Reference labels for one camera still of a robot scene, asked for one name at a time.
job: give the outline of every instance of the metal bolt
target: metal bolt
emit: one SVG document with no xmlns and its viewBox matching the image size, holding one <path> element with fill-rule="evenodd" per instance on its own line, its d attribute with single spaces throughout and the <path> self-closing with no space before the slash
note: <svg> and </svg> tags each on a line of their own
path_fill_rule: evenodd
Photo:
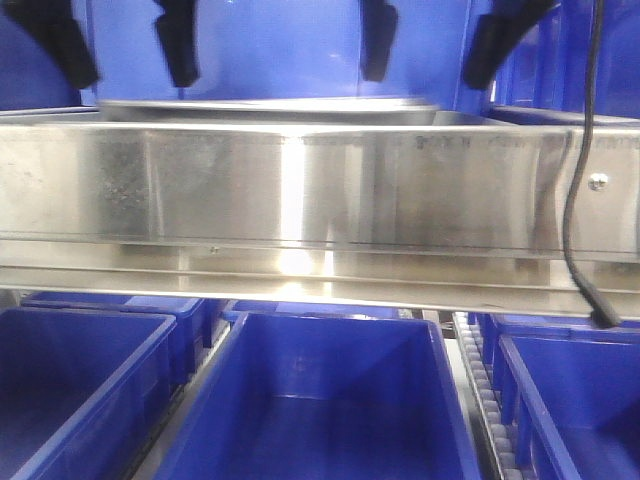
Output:
<svg viewBox="0 0 640 480">
<path fill-rule="evenodd" d="M 593 173 L 589 177 L 589 188 L 594 192 L 601 192 L 609 183 L 609 177 L 605 173 Z"/>
</svg>

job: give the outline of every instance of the blue bin rim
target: blue bin rim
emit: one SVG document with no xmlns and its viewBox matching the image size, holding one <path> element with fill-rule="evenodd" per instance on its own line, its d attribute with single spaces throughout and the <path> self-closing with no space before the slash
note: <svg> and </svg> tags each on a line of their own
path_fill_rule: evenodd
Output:
<svg viewBox="0 0 640 480">
<path fill-rule="evenodd" d="M 513 322 L 507 319 L 508 315 L 505 314 L 490 314 L 491 321 L 496 326 L 498 332 L 504 335 L 533 335 L 536 337 L 553 337 L 560 339 L 574 339 L 574 340 L 591 340 L 591 341 L 611 341 L 615 343 L 620 342 L 640 342 L 640 322 L 636 322 L 637 327 L 622 326 L 616 327 L 612 330 L 599 330 L 591 326 L 586 322 L 586 319 L 582 317 L 575 317 L 576 320 L 585 320 L 584 324 L 570 323 L 550 323 L 544 321 L 532 320 L 527 323 Z M 543 317 L 543 315 L 532 315 L 533 318 Z"/>
<path fill-rule="evenodd" d="M 82 405 L 62 424 L 62 426 L 36 451 L 36 453 L 20 467 L 12 477 L 15 480 L 35 478 L 53 461 L 51 457 L 55 454 L 61 444 L 69 437 L 72 437 L 80 428 L 83 420 L 96 410 L 99 410 L 108 400 L 109 396 L 119 388 L 134 372 L 137 365 L 146 360 L 155 347 L 164 341 L 169 333 L 176 326 L 176 319 L 171 315 L 158 314 L 135 314 L 119 313 L 113 311 L 80 310 L 80 309 L 59 309 L 59 308 L 39 308 L 39 307 L 16 307 L 0 312 L 0 315 L 19 312 L 30 313 L 34 316 L 48 315 L 55 313 L 70 314 L 78 317 L 78 321 L 86 317 L 103 317 L 105 315 L 118 317 L 128 317 L 132 321 L 161 321 L 156 329 L 147 339 L 136 348 L 129 357 L 116 368 L 109 377 L 87 398 Z"/>
<path fill-rule="evenodd" d="M 449 359 L 446 356 L 444 338 L 440 326 L 430 320 L 420 319 L 360 319 L 360 318 L 338 318 L 338 317 L 303 317 L 299 315 L 283 314 L 283 313 L 255 313 L 255 312 L 238 312 L 235 325 L 231 329 L 229 336 L 221 346 L 218 359 L 212 370 L 208 373 L 205 381 L 200 387 L 200 391 L 196 396 L 188 415 L 184 419 L 180 430 L 173 438 L 169 451 L 166 453 L 162 464 L 167 468 L 174 468 L 178 463 L 180 455 L 184 450 L 187 440 L 194 428 L 198 426 L 198 418 L 206 409 L 209 400 L 209 394 L 212 388 L 218 383 L 224 366 L 229 361 L 233 346 L 242 334 L 242 331 L 249 319 L 268 317 L 268 318 L 290 318 L 297 321 L 327 321 L 327 322 L 375 322 L 386 323 L 389 325 L 411 324 L 426 327 L 431 343 L 435 344 L 433 348 L 438 379 L 440 388 L 445 397 L 445 405 L 450 425 L 453 428 L 453 434 L 460 460 L 460 466 L 464 474 L 464 480 L 477 480 L 482 478 L 480 475 L 480 467 L 478 466 L 477 455 L 471 445 L 469 432 L 464 423 L 460 400 L 455 390 L 455 384 L 451 373 Z"/>
<path fill-rule="evenodd" d="M 598 332 L 613 335 L 617 333 L 611 331 Z M 611 341 L 606 342 L 606 340 L 603 340 L 603 338 L 605 338 L 603 336 L 592 336 L 592 338 L 586 338 L 586 336 L 582 336 L 583 338 L 579 338 L 577 340 L 592 343 L 640 343 L 640 333 L 636 331 L 635 336 L 637 337 L 637 339 L 634 342 L 624 341 L 624 338 L 617 342 L 612 338 Z M 556 473 L 559 474 L 560 478 L 581 478 L 580 474 L 578 473 L 578 468 L 576 467 L 573 459 L 571 458 L 571 455 L 569 454 L 569 451 L 567 450 L 567 447 L 564 444 L 564 441 L 562 440 L 560 432 L 558 431 L 553 420 L 551 419 L 551 416 L 549 415 L 549 410 L 547 409 L 547 406 L 542 399 L 542 396 L 540 395 L 540 392 L 538 391 L 538 388 L 536 387 L 531 374 L 529 373 L 529 369 L 527 368 L 522 356 L 518 352 L 518 347 L 514 342 L 515 338 L 526 338 L 528 341 L 539 342 L 567 342 L 575 341 L 576 339 L 502 335 L 500 337 L 500 347 L 504 352 L 504 358 L 509 365 L 509 369 L 513 374 L 513 378 L 518 385 L 520 395 L 522 395 L 522 398 L 524 399 L 524 402 L 529 409 L 532 423 L 536 427 L 538 432 L 540 432 L 538 436 L 540 438 L 540 441 L 542 442 L 542 445 L 544 446 L 545 451 L 549 455 L 551 464 L 553 465 Z"/>
<path fill-rule="evenodd" d="M 195 309 L 197 309 L 202 303 L 205 302 L 204 298 L 191 298 L 191 297 L 175 297 L 184 298 L 184 304 L 175 310 L 167 309 L 163 307 L 155 307 L 153 305 L 126 305 L 119 303 L 93 303 L 93 302 L 72 302 L 70 300 L 38 300 L 38 296 L 43 293 L 60 293 L 65 294 L 67 292 L 35 292 L 24 299 L 22 299 L 21 305 L 25 307 L 38 307 L 38 308 L 64 308 L 64 309 L 87 309 L 87 310 L 112 310 L 118 312 L 128 313 L 153 313 L 159 315 L 190 315 Z M 114 293 L 105 293 L 105 295 L 119 295 Z M 123 294 L 125 296 L 148 297 L 150 295 L 130 295 Z M 168 298 L 166 295 L 157 295 L 158 298 Z"/>
</svg>

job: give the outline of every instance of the stainless steel tray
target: stainless steel tray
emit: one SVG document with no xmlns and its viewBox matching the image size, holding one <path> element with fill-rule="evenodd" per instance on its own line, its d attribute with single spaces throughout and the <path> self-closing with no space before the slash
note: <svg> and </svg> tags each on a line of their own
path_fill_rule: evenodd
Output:
<svg viewBox="0 0 640 480">
<path fill-rule="evenodd" d="M 100 103 L 116 122 L 234 124 L 432 125 L 433 105 L 398 98 L 312 98 L 247 101 L 120 101 Z"/>
</svg>

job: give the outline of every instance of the blue panel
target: blue panel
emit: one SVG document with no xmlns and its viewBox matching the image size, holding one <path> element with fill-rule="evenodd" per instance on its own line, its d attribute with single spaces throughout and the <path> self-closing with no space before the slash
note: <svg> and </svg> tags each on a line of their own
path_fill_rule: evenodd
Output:
<svg viewBox="0 0 640 480">
<path fill-rule="evenodd" d="M 174 326 L 159 315 L 0 314 L 0 477 L 119 478 L 169 404 Z"/>
<path fill-rule="evenodd" d="M 46 52 L 0 9 L 0 110 L 80 105 Z"/>
<path fill-rule="evenodd" d="M 256 99 L 418 96 L 478 113 L 484 94 L 460 81 L 469 25 L 489 0 L 389 0 L 399 26 L 386 79 L 360 74 L 359 0 L 199 2 L 196 48 L 201 78 L 175 89 L 153 22 L 151 0 L 88 0 L 77 5 L 102 74 L 85 103 L 98 99 Z"/>
<path fill-rule="evenodd" d="M 525 417 L 516 455 L 539 480 L 640 479 L 640 334 L 596 333 L 501 340 Z"/>
<path fill-rule="evenodd" d="M 387 77 L 363 82 L 361 95 L 416 95 L 443 109 L 478 113 L 483 94 L 462 85 L 468 16 L 488 2 L 395 0 L 400 16 Z"/>
<path fill-rule="evenodd" d="M 190 99 L 353 96 L 360 55 L 358 2 L 200 2 L 201 78 Z"/>
<path fill-rule="evenodd" d="M 155 478 L 213 476 L 479 480 L 439 326 L 243 316 Z"/>
<path fill-rule="evenodd" d="M 177 99 L 154 28 L 162 9 L 152 0 L 86 1 L 89 42 L 102 78 L 94 87 L 97 98 Z"/>
<path fill-rule="evenodd" d="M 518 47 L 497 78 L 507 105 L 581 112 L 591 1 L 562 0 Z M 598 65 L 596 112 L 640 117 L 640 4 L 607 1 Z"/>
</svg>

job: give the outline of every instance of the reflective metal surface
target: reflective metal surface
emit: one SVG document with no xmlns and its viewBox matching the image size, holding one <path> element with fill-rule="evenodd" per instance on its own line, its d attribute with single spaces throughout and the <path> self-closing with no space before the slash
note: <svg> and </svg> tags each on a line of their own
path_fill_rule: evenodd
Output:
<svg viewBox="0 0 640 480">
<path fill-rule="evenodd" d="M 100 120 L 100 114 L 94 107 L 0 111 L 0 124 L 34 125 L 45 122 L 95 122 L 98 120 Z"/>
<path fill-rule="evenodd" d="M 437 108 L 415 99 L 316 98 L 263 101 L 123 101 L 100 103 L 107 121 L 272 122 L 431 125 Z"/>
<path fill-rule="evenodd" d="M 560 261 L 580 129 L 0 127 L 0 285 L 587 311 Z M 640 139 L 596 129 L 578 258 L 640 305 Z"/>
<path fill-rule="evenodd" d="M 494 106 L 489 116 L 503 122 L 516 123 L 518 125 L 574 125 L 584 124 L 584 113 L 563 112 L 561 110 L 546 110 L 543 108 Z M 602 127 L 640 127 L 637 118 L 611 117 L 608 115 L 596 115 L 594 124 Z"/>
</svg>

